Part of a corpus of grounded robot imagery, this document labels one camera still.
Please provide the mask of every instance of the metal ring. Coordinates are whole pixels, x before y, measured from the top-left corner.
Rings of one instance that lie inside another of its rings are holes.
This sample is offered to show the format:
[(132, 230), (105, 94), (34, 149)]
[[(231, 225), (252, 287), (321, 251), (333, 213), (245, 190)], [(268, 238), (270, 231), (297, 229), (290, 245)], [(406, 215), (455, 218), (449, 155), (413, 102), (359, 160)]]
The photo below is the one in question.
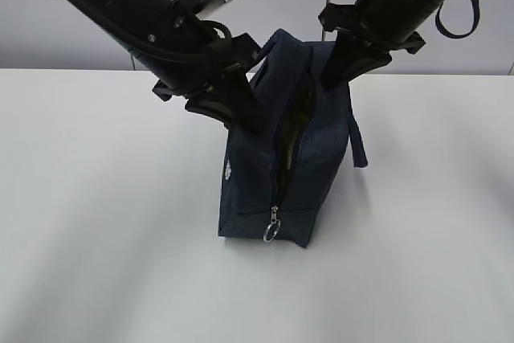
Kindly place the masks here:
[[(271, 223), (270, 225), (267, 226), (266, 228), (266, 231), (264, 232), (264, 237), (263, 237), (263, 240), (265, 243), (270, 243), (272, 242), (275, 237), (278, 235), (279, 231), (280, 231), (280, 224), (282, 222), (280, 220), (276, 220), (276, 222), (274, 223)], [(273, 232), (273, 236), (269, 239), (268, 236), (270, 234), (270, 231), (273, 227), (276, 227), (275, 231)]]

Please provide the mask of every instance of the gray wall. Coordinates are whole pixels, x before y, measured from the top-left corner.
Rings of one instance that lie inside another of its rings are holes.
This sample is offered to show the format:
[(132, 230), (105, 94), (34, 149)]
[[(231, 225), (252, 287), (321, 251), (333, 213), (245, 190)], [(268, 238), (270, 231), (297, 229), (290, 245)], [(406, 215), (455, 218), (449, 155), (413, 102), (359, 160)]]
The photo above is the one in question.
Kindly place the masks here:
[[(332, 0), (352, 3), (355, 0)], [(439, 35), (433, 19), (420, 32), (429, 43), (415, 57), (395, 53), (381, 72), (508, 74), (514, 63), (512, 0), (481, 0), (479, 30), (463, 41)], [(249, 32), (259, 43), (279, 27), (305, 40), (320, 38), (317, 15), (324, 0), (236, 0), (213, 18), (235, 34)], [(0, 0), (0, 67), (120, 69), (129, 56), (64, 0)], [(468, 0), (449, 0), (444, 21), (455, 31), (471, 24)]]

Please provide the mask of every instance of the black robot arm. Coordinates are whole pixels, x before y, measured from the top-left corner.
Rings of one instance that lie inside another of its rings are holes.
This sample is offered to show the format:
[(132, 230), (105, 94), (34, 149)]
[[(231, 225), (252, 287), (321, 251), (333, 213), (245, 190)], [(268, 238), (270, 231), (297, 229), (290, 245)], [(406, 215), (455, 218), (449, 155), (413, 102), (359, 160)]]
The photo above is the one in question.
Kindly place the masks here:
[(159, 78), (153, 90), (163, 100), (184, 96), (191, 112), (259, 131), (262, 113), (246, 73), (260, 47), (248, 34), (232, 37), (221, 23), (201, 20), (230, 0), (68, 1)]
[[(221, 23), (202, 20), (229, 0), (68, 1), (159, 78), (153, 90), (163, 100), (184, 96), (187, 110), (226, 126), (238, 122), (255, 132), (263, 127), (262, 109), (246, 79), (260, 47), (248, 34), (233, 38)], [(320, 21), (338, 36), (322, 76), (325, 86), (335, 87), (385, 66), (392, 50), (416, 53), (425, 42), (415, 30), (443, 1), (328, 4)]]
[(390, 51), (417, 53), (425, 41), (416, 29), (445, 0), (357, 0), (354, 5), (328, 4), (320, 15), (337, 42), (322, 80), (328, 88), (389, 64)]

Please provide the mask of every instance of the table surface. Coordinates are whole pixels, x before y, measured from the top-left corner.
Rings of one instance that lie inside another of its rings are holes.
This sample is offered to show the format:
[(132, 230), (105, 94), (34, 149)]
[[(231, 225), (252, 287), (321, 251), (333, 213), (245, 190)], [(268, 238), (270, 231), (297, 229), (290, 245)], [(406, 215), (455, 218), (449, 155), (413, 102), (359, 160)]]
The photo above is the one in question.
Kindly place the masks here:
[(226, 131), (148, 73), (0, 71), (0, 341), (514, 341), (514, 78), (363, 76), (307, 250), (216, 236)]

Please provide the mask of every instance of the fabric bag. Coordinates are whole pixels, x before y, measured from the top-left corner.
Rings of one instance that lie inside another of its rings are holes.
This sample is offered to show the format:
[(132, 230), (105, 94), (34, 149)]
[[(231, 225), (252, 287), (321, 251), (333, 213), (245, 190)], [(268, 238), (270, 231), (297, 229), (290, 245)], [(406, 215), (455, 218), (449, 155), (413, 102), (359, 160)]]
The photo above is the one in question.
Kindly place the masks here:
[(332, 49), (284, 30), (262, 49), (251, 87), (267, 124), (259, 135), (238, 125), (229, 131), (218, 235), (306, 247), (349, 139), (354, 165), (368, 165), (349, 85), (326, 90), (320, 82)]

